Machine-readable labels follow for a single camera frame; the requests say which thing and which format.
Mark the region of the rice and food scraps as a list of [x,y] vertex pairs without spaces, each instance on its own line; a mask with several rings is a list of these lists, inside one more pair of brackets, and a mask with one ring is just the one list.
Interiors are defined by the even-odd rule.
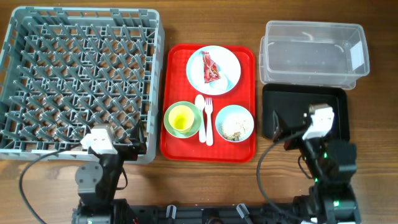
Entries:
[[220,124],[221,135],[229,141],[242,141],[249,132],[249,126],[243,121],[224,121]]

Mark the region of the light blue bowl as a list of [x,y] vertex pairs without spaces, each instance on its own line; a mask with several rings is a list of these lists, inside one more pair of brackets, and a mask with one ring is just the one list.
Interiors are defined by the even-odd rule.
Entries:
[[254,118],[245,107],[228,105],[216,115],[217,133],[228,142],[243,142],[254,131]]

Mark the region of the yellow plastic cup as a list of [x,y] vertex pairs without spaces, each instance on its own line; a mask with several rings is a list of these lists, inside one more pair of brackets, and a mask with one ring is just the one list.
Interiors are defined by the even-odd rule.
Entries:
[[171,127],[179,133],[187,133],[192,128],[194,120],[192,109],[185,105],[173,107],[168,117]]

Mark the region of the red snack wrapper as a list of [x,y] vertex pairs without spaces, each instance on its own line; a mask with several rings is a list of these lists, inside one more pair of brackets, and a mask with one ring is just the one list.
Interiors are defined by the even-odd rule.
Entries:
[[210,53],[202,51],[203,63],[204,63],[204,81],[210,83],[219,80],[220,74],[218,72],[217,64],[211,59]]

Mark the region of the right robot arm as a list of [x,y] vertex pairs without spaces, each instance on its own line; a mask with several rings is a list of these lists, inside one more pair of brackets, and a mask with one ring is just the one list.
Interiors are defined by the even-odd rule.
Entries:
[[286,151],[298,149],[299,160],[304,161],[309,172],[306,177],[314,181],[307,195],[294,197],[293,216],[299,220],[318,223],[360,223],[358,203],[351,186],[357,171],[355,144],[343,139],[332,139],[333,108],[325,106],[310,109],[303,125],[286,128],[284,121],[273,112],[274,142],[282,141]]

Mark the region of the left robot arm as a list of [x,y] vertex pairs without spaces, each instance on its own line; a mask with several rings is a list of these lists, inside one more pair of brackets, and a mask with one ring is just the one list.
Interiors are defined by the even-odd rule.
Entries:
[[135,161],[139,154],[147,151],[141,120],[127,133],[131,143],[115,146],[113,127],[101,124],[80,141],[99,161],[83,164],[75,174],[80,201],[73,210],[72,223],[139,223],[127,200],[114,197],[116,191],[121,190],[118,187],[120,176],[126,175],[124,161]]

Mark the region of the grey dishwasher rack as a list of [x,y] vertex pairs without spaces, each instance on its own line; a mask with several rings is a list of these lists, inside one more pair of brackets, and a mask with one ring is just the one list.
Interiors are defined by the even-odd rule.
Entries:
[[157,150],[165,32],[154,9],[14,9],[1,46],[1,159],[92,161],[80,141],[98,124],[130,146],[137,123]]

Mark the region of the black tray bin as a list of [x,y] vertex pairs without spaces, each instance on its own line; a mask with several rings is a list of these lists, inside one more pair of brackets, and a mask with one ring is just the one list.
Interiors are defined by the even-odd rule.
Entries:
[[262,133],[267,139],[274,135],[273,113],[283,121],[284,128],[303,125],[303,114],[310,105],[326,103],[335,114],[330,135],[334,139],[350,140],[348,100],[341,88],[266,84],[262,89]]

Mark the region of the green bowl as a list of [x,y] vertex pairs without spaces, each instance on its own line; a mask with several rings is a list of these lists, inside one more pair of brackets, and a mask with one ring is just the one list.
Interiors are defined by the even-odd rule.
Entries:
[[[177,132],[176,130],[174,130],[171,127],[171,125],[169,124],[169,121],[168,121],[168,117],[169,117],[169,113],[170,113],[171,109],[173,107],[175,107],[175,106],[178,106],[178,105],[188,106],[189,108],[192,109],[192,111],[194,113],[195,120],[193,122],[193,126],[187,133],[179,133],[179,132]],[[193,135],[195,135],[199,131],[200,123],[201,123],[200,111],[198,110],[198,108],[193,103],[187,102],[187,101],[179,101],[179,102],[176,102],[176,103],[172,104],[166,110],[165,115],[164,115],[164,126],[165,126],[167,132],[169,134],[171,134],[175,138],[185,139],[185,138],[192,137]]]

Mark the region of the white plastic spoon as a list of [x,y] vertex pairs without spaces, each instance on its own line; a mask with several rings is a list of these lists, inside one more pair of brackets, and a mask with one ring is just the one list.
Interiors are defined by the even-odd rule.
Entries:
[[195,106],[200,111],[200,118],[201,118],[201,123],[200,123],[200,128],[199,128],[199,141],[201,143],[205,143],[206,142],[206,131],[205,131],[204,118],[203,118],[203,110],[205,109],[205,99],[201,94],[196,96]]

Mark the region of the white plastic fork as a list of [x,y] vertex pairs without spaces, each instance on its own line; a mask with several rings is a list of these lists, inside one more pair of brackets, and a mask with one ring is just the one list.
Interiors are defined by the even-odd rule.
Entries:
[[206,145],[212,146],[213,145],[213,128],[212,128],[212,121],[211,115],[213,112],[213,103],[211,98],[205,98],[205,113],[207,116],[207,124],[206,124]]

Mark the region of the light blue plate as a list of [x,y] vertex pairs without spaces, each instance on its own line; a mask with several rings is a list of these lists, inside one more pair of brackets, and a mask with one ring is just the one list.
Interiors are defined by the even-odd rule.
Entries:
[[[209,52],[211,59],[217,64],[218,72],[223,72],[229,79],[227,91],[218,91],[208,88],[204,81],[204,63],[202,51]],[[241,66],[237,56],[232,51],[215,45],[202,47],[196,50],[188,59],[186,74],[189,83],[194,89],[205,95],[222,95],[232,90],[241,77]]]

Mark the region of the clear plastic bin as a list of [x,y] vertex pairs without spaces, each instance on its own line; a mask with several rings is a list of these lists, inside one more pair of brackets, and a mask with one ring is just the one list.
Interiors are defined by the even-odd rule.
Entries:
[[351,90],[370,73],[359,24],[269,21],[259,49],[263,84],[330,86]]

